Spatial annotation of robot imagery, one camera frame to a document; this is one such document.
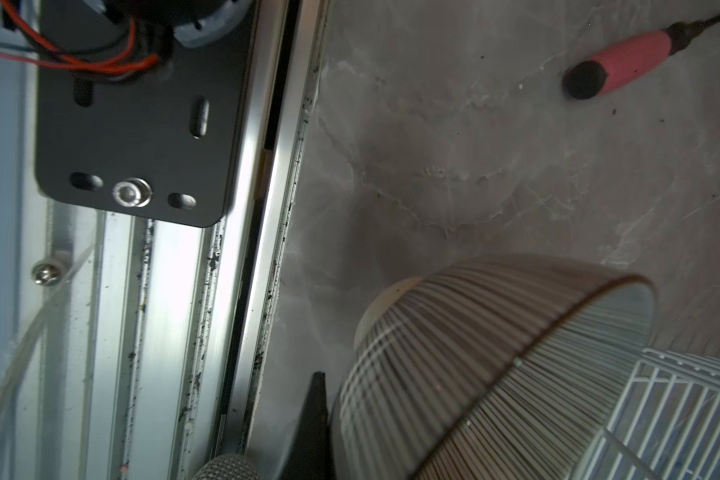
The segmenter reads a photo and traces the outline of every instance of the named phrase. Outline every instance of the black metal plate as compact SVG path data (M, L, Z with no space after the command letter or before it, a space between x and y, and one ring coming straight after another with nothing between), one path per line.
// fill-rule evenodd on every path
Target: black metal plate
M125 85L94 87L90 107L77 105L67 72L40 70L35 176L54 200L178 224L209 226L225 213L239 105L250 46L252 10L227 37L197 49L176 43L168 72ZM104 43L117 29L82 0L44 2L42 32L62 48ZM190 133L194 99L210 103L205 136ZM76 172L104 186L80 190ZM112 187L142 178L154 191L148 205L119 206ZM196 199L192 210L170 206L171 194Z

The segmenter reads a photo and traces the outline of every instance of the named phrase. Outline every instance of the black wire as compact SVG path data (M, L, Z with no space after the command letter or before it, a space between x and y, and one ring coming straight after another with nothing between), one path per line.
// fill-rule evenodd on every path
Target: black wire
M124 59L125 62L128 62L137 57L141 50L145 50L147 53L149 53L148 49L144 49L145 40L141 33L141 24L139 22L136 22L136 42L134 43L134 50L127 58ZM86 71L74 71L71 73L72 76L75 78L87 80L88 82L94 82L96 84L125 84L129 82L134 82L135 80L141 78L141 76L146 73L146 70L135 70L133 72L125 72L122 74L114 75Z
M102 44L98 47L82 48L80 50L59 50L58 52L51 52L50 50L47 50L42 45L39 45L38 43L36 43L32 38L30 38L24 32L22 32L24 37L29 41L29 44L34 45L33 47L24 47L21 45L14 45L14 44L10 44L10 43L0 42L0 48L4 48L6 50L13 50L14 52L27 52L27 53L35 53L36 52L36 53L40 53L40 54L48 54L51 57L55 57L55 55L90 55L90 54L106 52L107 50L111 50L112 48L115 48L118 44L122 43L123 40L125 40L128 37L128 33L129 33L129 29L126 28L120 34L118 34L115 37L115 39L113 39L105 44Z

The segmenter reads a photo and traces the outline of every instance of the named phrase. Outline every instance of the hex bolt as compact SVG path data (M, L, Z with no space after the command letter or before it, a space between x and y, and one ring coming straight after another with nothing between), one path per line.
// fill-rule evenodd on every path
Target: hex bolt
M152 187L141 178L126 178L114 186L112 196L122 206L144 206L152 200Z

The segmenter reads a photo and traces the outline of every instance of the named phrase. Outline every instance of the gray marble countertop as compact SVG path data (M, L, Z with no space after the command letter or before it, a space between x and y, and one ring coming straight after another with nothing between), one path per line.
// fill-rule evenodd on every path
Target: gray marble countertop
M658 285L652 343L720 356L720 25L589 101L566 68L720 0L336 0L249 455L273 476L306 394L332 398L386 286L490 252Z

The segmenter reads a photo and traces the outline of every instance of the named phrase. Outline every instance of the wire bundle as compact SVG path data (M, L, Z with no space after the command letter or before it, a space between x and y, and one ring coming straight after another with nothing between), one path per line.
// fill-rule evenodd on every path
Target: wire bundle
M133 19L130 20L126 47L121 53L118 53L114 57L101 62L87 62L85 60L81 60L75 55L87 52L97 52L104 50L105 48L95 48L89 51L81 52L64 52L26 23L16 8L11 5L9 0L0 0L0 5L2 6L4 12L8 14L10 19L13 20L19 27L24 36L27 37L28 41L35 46L35 48L31 51L46 55L53 60L37 60L34 58L6 54L3 52L0 52L0 58L14 60L16 62L36 64L46 68L69 70L72 72L85 72L88 76L81 76L83 76L86 80L115 78L118 81L124 77L130 77L134 74L145 72L160 61L160 57L154 53L142 58L141 60L131 61L137 50L136 37L139 33L138 24L136 24L136 21ZM118 38L115 42L105 45L105 47L111 48L111 46L115 46L119 43L121 39L122 37Z

